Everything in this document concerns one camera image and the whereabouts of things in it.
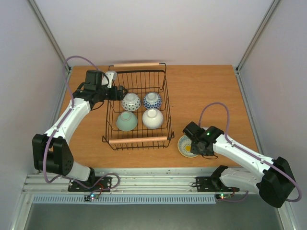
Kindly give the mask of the yellow rimmed bowl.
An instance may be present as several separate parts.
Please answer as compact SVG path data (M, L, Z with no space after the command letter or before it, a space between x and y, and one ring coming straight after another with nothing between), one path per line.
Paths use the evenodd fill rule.
M195 158L198 156L191 152L191 140L186 135L178 140L177 148L184 157Z

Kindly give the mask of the white bowl brown diamonds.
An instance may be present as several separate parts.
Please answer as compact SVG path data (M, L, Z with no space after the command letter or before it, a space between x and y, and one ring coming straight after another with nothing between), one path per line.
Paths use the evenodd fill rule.
M127 93L121 101L121 106L125 111L134 112L141 107L141 100L135 93Z

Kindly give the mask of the pale green bowl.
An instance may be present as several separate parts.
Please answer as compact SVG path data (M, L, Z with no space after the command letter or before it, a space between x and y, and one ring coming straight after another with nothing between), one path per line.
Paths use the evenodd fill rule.
M116 126L121 131L131 131L138 125L136 115L130 111L122 112L116 121Z

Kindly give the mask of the black wire dish rack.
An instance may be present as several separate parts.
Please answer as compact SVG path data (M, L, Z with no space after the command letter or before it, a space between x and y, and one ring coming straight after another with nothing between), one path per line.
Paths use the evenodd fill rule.
M175 137L172 130L170 100L166 78L165 63L114 64L108 67L118 74L115 86L123 86L129 93L143 99L147 93L156 92L162 98L159 108L163 123L156 129L148 129L142 122L146 108L141 105L134 111L138 119L137 126L131 131L122 131L116 126L118 116L124 112L119 101L108 101L106 110L106 128L102 141L113 150L162 149L167 148Z

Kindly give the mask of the blue patterned bowl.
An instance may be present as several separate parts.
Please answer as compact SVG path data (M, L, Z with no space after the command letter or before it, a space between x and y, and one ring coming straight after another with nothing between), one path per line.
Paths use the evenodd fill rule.
M162 98L156 92L149 92L143 98L143 106L146 109L159 109L162 106Z

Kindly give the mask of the white ceramic bowl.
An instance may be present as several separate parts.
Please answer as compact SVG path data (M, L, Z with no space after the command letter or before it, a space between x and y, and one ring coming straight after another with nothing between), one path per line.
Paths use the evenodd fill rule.
M160 110L151 108L143 113L142 122L148 129L157 129L163 124L164 117Z

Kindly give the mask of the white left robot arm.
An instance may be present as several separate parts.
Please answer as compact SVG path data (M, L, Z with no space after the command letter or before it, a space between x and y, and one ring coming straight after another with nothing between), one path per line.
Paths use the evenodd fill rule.
M72 94L73 99L56 123L44 134L36 134L32 139L34 167L42 171L45 181L50 184L47 173L57 178L73 180L84 190L96 187L97 179L93 168L74 160L69 142L76 128L96 103L105 100L121 101L127 94L123 86L90 86L82 83Z

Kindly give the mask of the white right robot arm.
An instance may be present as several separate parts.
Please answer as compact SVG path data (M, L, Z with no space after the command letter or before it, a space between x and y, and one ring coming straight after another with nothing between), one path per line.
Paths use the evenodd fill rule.
M190 122L183 133L191 140L191 152L196 155L223 155L246 169L245 172L219 166L211 175L217 190L235 187L257 193L269 205L281 208L295 188L295 178L288 161L259 154L229 138L214 127L201 128Z

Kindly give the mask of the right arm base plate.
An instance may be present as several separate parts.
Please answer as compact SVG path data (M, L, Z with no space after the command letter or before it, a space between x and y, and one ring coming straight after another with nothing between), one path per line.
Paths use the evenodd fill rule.
M216 185L212 182L211 177L199 176L195 178L191 187L197 188L198 192L239 192L240 189L236 187L227 187L223 184Z

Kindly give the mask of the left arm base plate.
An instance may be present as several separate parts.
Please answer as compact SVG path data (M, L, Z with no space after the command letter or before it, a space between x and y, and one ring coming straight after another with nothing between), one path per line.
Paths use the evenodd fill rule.
M102 190L103 192L109 192L112 185L112 177L106 176L101 179L96 185L94 183L97 182L99 177L95 177L91 182L90 181L73 181L68 186L69 192L92 192L98 190L99 192Z

